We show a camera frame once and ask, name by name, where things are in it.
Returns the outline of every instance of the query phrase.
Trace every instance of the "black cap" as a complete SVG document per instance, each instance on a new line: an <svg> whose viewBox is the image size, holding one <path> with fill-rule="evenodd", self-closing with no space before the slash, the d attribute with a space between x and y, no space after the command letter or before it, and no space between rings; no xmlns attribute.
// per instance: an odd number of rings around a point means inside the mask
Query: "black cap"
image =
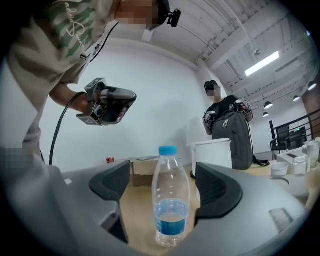
<svg viewBox="0 0 320 256"><path fill-rule="evenodd" d="M162 25L169 17L170 5L168 0L156 0L158 7L158 24Z"/></svg>
<svg viewBox="0 0 320 256"><path fill-rule="evenodd" d="M214 91L215 87L218 87L220 89L220 86L217 84L217 82L215 80L207 81L204 84L204 89L206 92Z"/></svg>

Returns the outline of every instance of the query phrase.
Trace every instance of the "backpack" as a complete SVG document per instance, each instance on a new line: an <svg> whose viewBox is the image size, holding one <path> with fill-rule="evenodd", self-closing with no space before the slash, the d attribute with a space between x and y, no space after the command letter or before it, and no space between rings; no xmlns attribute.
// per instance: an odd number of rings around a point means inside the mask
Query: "backpack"
<svg viewBox="0 0 320 256"><path fill-rule="evenodd" d="M259 161L253 155L250 129L242 113L228 110L212 125L212 139L231 140L232 168L247 170L252 164L268 166L268 160Z"/></svg>

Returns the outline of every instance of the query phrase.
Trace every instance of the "wooden table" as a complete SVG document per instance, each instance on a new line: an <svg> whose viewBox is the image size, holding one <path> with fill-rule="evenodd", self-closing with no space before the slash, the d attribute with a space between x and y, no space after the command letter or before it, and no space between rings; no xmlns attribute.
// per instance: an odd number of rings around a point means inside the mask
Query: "wooden table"
<svg viewBox="0 0 320 256"><path fill-rule="evenodd" d="M270 166L253 165L246 172L255 176L270 176ZM196 182L190 180L190 215L188 233L194 228L196 209L200 202L196 199ZM152 192L150 186L128 186L120 200L125 229L129 237L129 246L152 256L163 255L170 249L161 247L156 242L156 225L153 213Z"/></svg>

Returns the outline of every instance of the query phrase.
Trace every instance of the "cardboard box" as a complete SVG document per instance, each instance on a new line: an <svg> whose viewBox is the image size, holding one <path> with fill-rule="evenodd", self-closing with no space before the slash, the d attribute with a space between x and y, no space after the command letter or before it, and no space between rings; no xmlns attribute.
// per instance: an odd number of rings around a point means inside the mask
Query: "cardboard box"
<svg viewBox="0 0 320 256"><path fill-rule="evenodd" d="M133 160L132 181L134 187L151 186L158 164L158 159L138 161Z"/></svg>

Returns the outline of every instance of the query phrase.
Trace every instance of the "ceiling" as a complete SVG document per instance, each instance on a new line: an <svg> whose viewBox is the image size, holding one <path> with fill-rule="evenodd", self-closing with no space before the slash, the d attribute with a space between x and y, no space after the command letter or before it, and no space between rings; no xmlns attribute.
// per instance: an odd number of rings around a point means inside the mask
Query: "ceiling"
<svg viewBox="0 0 320 256"><path fill-rule="evenodd" d="M319 70L318 51L307 30L275 0L170 0L182 12L178 27L163 25L149 44L196 64L199 59L231 94L254 109L266 100L301 95ZM118 25L112 38L141 42L143 30ZM279 52L279 59L246 76L256 63Z"/></svg>

